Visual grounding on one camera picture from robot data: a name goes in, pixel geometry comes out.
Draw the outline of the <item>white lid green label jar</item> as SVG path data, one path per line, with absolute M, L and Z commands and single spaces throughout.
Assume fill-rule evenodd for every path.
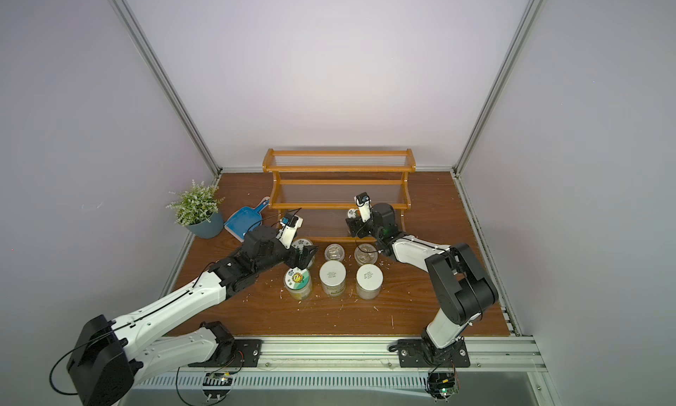
M 330 260 L 320 267 L 322 289 L 329 297 L 341 296 L 346 287 L 346 268 L 340 261 Z

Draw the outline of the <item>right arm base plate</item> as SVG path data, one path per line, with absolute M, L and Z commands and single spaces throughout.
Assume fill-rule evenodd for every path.
M 445 348 L 438 348 L 433 342 L 421 338 L 399 339 L 387 346 L 387 351 L 397 354 L 403 368 L 471 366 L 464 337 Z

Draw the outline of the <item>sunflower label seed jar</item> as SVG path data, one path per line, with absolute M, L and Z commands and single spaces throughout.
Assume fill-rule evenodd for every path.
M 313 291 L 312 277 L 308 269 L 293 268 L 284 275 L 284 286 L 295 300 L 307 299 Z

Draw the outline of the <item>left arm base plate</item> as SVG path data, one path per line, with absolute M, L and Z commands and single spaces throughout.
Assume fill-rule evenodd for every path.
M 258 366 L 262 353 L 262 339 L 236 338 L 220 344 L 216 351 L 198 367 L 254 368 Z

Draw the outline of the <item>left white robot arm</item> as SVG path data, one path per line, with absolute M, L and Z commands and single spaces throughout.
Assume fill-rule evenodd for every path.
M 82 328 L 66 370 L 84 405 L 114 405 L 138 383 L 188 365 L 228 363 L 232 337 L 220 323 L 165 339 L 165 334 L 210 307 L 251 286 L 280 264 L 306 268 L 315 245 L 295 247 L 297 228 L 257 226 L 228 256 L 209 263 L 185 286 L 134 312 L 107 319 L 100 314 Z

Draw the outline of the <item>tomato label seed jar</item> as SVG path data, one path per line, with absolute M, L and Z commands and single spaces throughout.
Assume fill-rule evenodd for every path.
M 356 219 L 359 216 L 360 216 L 360 213 L 359 213 L 359 210 L 357 210 L 357 208 L 353 208 L 353 209 L 348 210 L 347 217 L 349 219 Z

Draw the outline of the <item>small clear tub red contents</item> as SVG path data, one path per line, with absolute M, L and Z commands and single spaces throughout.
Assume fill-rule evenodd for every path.
M 324 256 L 327 261 L 338 261 L 342 263 L 345 258 L 345 249 L 341 244 L 332 243 L 325 248 Z

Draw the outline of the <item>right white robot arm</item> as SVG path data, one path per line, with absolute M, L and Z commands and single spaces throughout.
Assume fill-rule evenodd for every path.
M 463 331 L 499 300 L 496 286 L 477 255 L 466 243 L 426 242 L 399 228 L 394 207 L 373 205 L 367 193 L 355 197 L 348 212 L 350 235 L 373 237 L 380 254 L 428 273 L 439 311 L 422 333 L 422 346 L 440 355 L 461 340 Z

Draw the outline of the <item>mimosa leaf label seed jar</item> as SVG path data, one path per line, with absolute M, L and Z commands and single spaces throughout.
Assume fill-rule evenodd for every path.
M 304 254 L 307 250 L 312 249 L 313 243 L 306 238 L 298 238 L 294 242 L 292 242 L 292 247 L 294 247 L 294 249 L 297 249 L 297 251 L 299 251 L 300 254 Z M 316 253 L 313 253 L 312 257 L 308 260 L 307 264 L 308 268 L 314 265 L 315 255 Z

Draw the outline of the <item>white lid jar bottom shelf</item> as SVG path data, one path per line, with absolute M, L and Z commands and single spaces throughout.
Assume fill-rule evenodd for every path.
M 381 291 L 383 272 L 375 264 L 364 264 L 357 270 L 357 294 L 363 300 L 375 299 Z

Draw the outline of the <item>small clear tub brown contents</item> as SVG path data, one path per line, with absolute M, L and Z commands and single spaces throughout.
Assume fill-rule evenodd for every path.
M 376 264 L 378 261 L 378 249 L 371 244 L 362 243 L 355 248 L 354 257 L 360 266 Z

